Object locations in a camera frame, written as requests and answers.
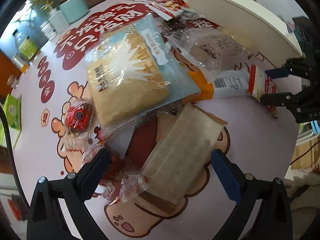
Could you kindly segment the small red white snack packet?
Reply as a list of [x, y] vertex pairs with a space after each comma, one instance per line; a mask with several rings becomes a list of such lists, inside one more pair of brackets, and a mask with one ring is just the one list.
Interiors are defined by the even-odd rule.
[[263, 105], [261, 97], [264, 94], [276, 94], [278, 92], [279, 89], [272, 79], [263, 70], [252, 64], [249, 71], [248, 95], [268, 110], [274, 119], [278, 118], [276, 107]]

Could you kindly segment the beige paper snack package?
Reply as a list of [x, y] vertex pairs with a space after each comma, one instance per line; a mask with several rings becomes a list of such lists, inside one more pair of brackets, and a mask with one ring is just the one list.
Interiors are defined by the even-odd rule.
[[141, 197], [173, 213], [209, 159], [225, 120], [194, 104], [183, 107], [142, 167], [149, 187]]

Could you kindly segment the red white jujube snack bag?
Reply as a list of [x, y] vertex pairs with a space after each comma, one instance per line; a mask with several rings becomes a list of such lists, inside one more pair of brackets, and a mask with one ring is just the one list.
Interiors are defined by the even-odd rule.
[[148, 7], [166, 21], [173, 18], [182, 18], [185, 21], [193, 21], [204, 18], [204, 15], [189, 7], [184, 0], [160, 0], [149, 2]]

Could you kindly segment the white plastic storage bin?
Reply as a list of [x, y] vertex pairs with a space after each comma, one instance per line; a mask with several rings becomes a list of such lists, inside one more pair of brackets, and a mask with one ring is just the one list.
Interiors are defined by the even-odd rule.
[[287, 59], [303, 56], [287, 24], [253, 0], [188, 0], [188, 4], [207, 20], [245, 38], [254, 50], [277, 67]]

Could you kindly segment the white orange snack packet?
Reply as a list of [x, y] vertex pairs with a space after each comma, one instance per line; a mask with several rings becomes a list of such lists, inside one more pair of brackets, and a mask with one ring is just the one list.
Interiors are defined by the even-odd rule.
[[249, 73], [247, 71], [227, 70], [221, 72], [213, 83], [208, 83], [199, 70], [188, 72], [188, 75], [201, 90], [199, 93], [187, 97], [188, 102], [248, 96]]

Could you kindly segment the clear wrapped pastry package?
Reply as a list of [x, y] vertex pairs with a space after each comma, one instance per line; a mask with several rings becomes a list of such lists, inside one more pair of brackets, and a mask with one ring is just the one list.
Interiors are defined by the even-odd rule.
[[172, 19], [163, 21], [161, 30], [172, 48], [197, 66], [208, 83], [249, 55], [247, 48], [232, 36], [212, 27], [191, 28]]

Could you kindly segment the printed pink table mat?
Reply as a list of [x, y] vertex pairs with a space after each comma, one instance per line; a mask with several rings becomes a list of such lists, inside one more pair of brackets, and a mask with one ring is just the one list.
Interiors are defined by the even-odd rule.
[[[272, 114], [250, 96], [210, 97], [192, 104], [197, 84], [161, 41], [160, 17], [151, 5], [164, 0], [106, 0], [62, 35], [46, 43], [39, 57], [20, 77], [13, 95], [21, 100], [22, 131], [13, 150], [22, 192], [28, 203], [42, 183], [76, 177], [83, 159], [100, 140], [144, 171], [157, 143], [172, 139], [172, 153], [200, 140], [215, 147], [244, 173], [258, 180], [283, 178], [294, 152], [298, 124], [284, 108]], [[150, 109], [114, 124], [96, 117], [89, 131], [93, 142], [65, 142], [65, 117], [72, 103], [93, 98], [86, 57], [103, 35], [136, 24], [140, 44], [155, 45], [159, 68], [174, 68], [166, 89], [186, 90]], [[178, 200], [158, 198], [144, 191], [127, 201], [108, 202], [91, 197], [84, 206], [108, 239], [213, 239], [236, 203], [230, 200], [211, 163], [210, 151], [196, 170], [196, 178]]]

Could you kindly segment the red round candy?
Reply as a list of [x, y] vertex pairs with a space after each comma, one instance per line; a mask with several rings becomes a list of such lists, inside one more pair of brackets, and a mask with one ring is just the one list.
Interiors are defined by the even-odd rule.
[[65, 116], [65, 126], [72, 133], [84, 133], [88, 130], [94, 115], [92, 104], [83, 99], [73, 102]]

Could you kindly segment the green tissue box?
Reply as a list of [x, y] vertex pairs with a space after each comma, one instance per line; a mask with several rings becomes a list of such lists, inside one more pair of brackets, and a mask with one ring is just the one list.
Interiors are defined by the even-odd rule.
[[21, 100], [8, 94], [2, 109], [6, 116], [12, 148], [15, 148], [21, 133]]

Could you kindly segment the small glass jar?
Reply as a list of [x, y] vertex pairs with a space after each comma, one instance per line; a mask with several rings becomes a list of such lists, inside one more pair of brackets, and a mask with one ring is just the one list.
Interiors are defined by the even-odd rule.
[[16, 89], [19, 84], [19, 78], [14, 75], [10, 75], [7, 80], [7, 85], [12, 89]]

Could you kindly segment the blue white bread package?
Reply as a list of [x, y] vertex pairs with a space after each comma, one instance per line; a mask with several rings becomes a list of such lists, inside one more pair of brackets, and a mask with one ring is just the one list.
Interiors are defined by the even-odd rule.
[[201, 90], [180, 66], [151, 14], [104, 33], [86, 52], [87, 81], [105, 134], [144, 122]]

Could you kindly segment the green label glass bottle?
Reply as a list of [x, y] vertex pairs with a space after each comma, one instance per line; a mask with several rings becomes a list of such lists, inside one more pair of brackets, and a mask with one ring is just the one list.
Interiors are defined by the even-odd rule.
[[15, 39], [16, 53], [11, 61], [22, 73], [26, 73], [30, 64], [40, 54], [40, 49], [27, 34], [16, 29], [12, 35]]

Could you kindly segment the white pill bottle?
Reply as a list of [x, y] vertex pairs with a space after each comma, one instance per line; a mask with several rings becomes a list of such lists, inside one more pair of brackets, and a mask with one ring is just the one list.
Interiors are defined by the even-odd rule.
[[48, 38], [49, 41], [53, 40], [57, 36], [56, 30], [48, 21], [44, 21], [40, 25], [40, 29], [43, 32], [43, 34]]

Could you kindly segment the white plastic bottle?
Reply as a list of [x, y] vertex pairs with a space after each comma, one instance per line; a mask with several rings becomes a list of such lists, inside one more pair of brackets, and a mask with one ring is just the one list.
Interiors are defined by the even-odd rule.
[[69, 28], [69, 22], [65, 18], [63, 12], [57, 8], [53, 8], [49, 4], [45, 4], [42, 8], [49, 9], [49, 22], [58, 34], [63, 34]]

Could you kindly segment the teal cylindrical canister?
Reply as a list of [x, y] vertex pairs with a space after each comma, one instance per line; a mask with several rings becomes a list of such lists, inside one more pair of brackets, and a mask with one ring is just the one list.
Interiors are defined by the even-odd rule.
[[89, 8], [85, 0], [63, 0], [60, 9], [69, 24], [72, 24], [89, 13]]

